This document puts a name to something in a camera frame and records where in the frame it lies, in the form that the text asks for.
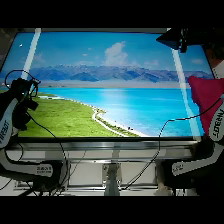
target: television screen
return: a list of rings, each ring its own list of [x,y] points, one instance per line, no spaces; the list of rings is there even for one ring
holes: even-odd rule
[[[24,69],[34,33],[17,34],[0,74]],[[159,34],[110,32],[41,33],[30,74],[41,80],[34,119],[62,137],[158,136],[168,119],[188,117],[172,51]],[[180,54],[187,104],[194,115],[187,78],[212,79],[201,46]],[[21,76],[11,73],[8,82]],[[202,135],[200,118],[195,124]],[[51,135],[28,123],[20,136]],[[189,121],[169,123],[163,137],[192,136]]]

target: green field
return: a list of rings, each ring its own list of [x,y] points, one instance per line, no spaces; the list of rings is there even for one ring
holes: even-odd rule
[[[54,95],[38,93],[38,96],[53,97]],[[39,124],[48,128],[58,137],[120,137],[92,120],[93,110],[91,107],[69,100],[40,99],[38,97],[34,100],[39,106],[36,111],[29,110],[29,113]],[[120,133],[132,137],[137,136],[101,121]],[[27,124],[27,127],[28,130],[21,131],[20,136],[52,137],[50,133],[36,125],[32,120]]]

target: blue water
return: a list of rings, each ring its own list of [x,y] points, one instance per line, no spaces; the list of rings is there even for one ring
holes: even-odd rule
[[[168,119],[187,117],[180,89],[102,89],[102,88],[40,88],[39,92],[52,93],[91,104],[107,110],[105,117],[150,136],[158,136]],[[189,106],[199,113],[187,90]],[[203,129],[197,118],[200,134]],[[192,136],[189,121],[170,122],[162,136]]]

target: shoreline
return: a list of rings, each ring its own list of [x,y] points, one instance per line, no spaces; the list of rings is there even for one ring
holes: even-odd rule
[[[84,106],[91,107],[92,110],[93,110],[93,115],[92,115],[92,119],[93,119],[93,120],[95,120],[96,122],[98,122],[100,125],[102,125],[102,126],[103,126],[104,128],[106,128],[107,130],[110,130],[110,131],[112,131],[113,133],[118,134],[118,135],[120,135],[120,136],[122,136],[122,137],[130,137],[130,136],[127,136],[127,135],[122,134],[122,133],[120,133],[120,132],[118,132],[118,131],[116,131],[116,130],[111,129],[111,128],[108,127],[106,124],[104,124],[103,122],[101,122],[100,120],[98,120],[98,119],[97,119],[97,116],[98,116],[99,118],[101,118],[104,122],[109,123],[111,126],[119,127],[119,128],[121,128],[121,129],[123,129],[123,130],[129,132],[129,133],[138,135],[139,137],[150,137],[149,135],[146,135],[146,134],[144,134],[144,133],[142,133],[142,132],[139,132],[139,131],[137,131],[137,130],[134,130],[134,129],[130,130],[130,129],[128,129],[127,126],[124,126],[124,125],[122,125],[122,124],[120,124],[120,123],[118,123],[118,122],[116,122],[116,121],[112,121],[112,120],[110,120],[110,119],[108,119],[108,118],[105,118],[105,117],[103,116],[104,114],[106,114],[106,111],[105,111],[104,109],[101,109],[101,108],[92,106],[92,105],[90,105],[90,104],[83,103],[83,102],[78,101],[78,100],[68,99],[68,98],[63,98],[63,97],[60,97],[60,96],[57,96],[57,95],[55,95],[54,97],[53,97],[53,96],[52,96],[52,97],[51,97],[51,96],[50,96],[50,97],[48,97],[48,96],[38,96],[38,97],[41,98],[41,99],[69,100],[69,101],[72,101],[72,102],[75,102],[75,103],[79,103],[79,104],[84,105]]]

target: robotic arm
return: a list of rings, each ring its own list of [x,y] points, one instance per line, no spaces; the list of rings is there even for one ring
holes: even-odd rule
[[[68,175],[68,164],[62,161],[41,163],[11,160],[6,154],[19,130],[26,130],[30,117],[27,109],[35,110],[38,104],[32,101],[30,89],[37,87],[38,80],[17,79],[11,88],[0,94],[0,176],[18,181],[33,182],[33,190],[46,192],[61,187]]]

